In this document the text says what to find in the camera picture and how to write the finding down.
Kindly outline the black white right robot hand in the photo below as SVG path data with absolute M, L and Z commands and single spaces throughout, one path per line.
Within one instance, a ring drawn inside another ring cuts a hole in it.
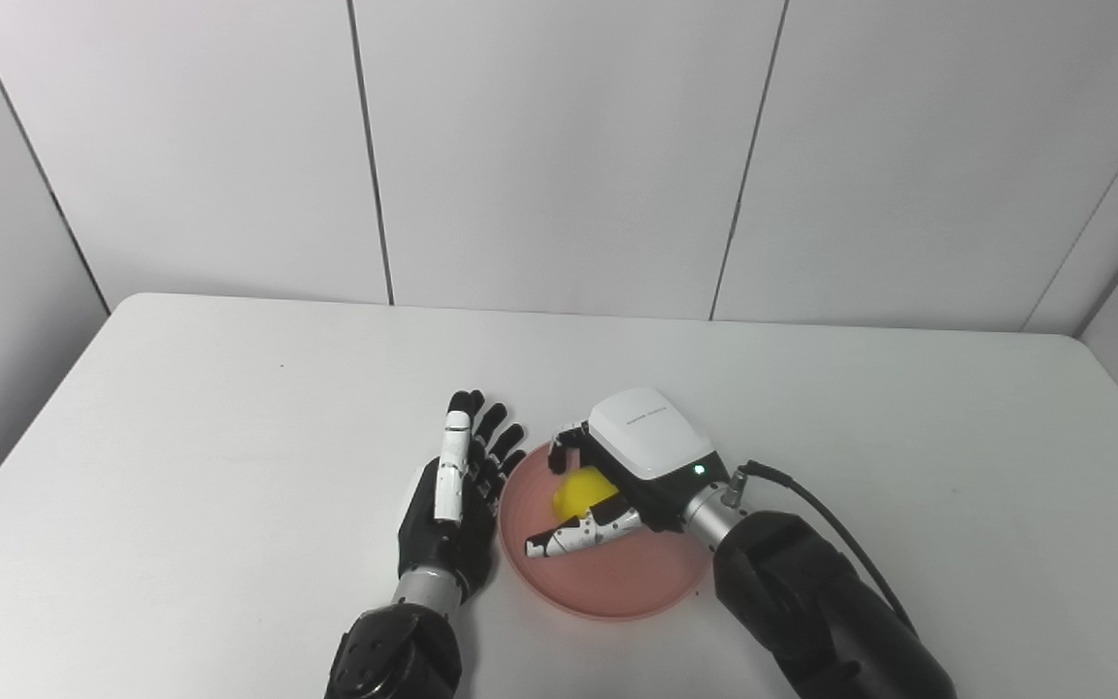
M 567 473 L 571 454 L 607 478 L 616 494 L 527 537 L 528 557 L 582 551 L 643 528 L 686 533 L 716 551 L 741 521 L 737 506 L 720 503 L 731 475 L 714 443 L 652 386 L 613 394 L 586 421 L 556 433 L 547 467 Z

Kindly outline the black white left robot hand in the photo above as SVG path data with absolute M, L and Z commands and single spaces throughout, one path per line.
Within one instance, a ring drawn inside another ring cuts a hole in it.
M 449 614 L 491 575 L 506 479 L 525 456 L 525 429 L 479 390 L 449 399 L 439 455 L 421 469 L 399 531 L 398 599 Z

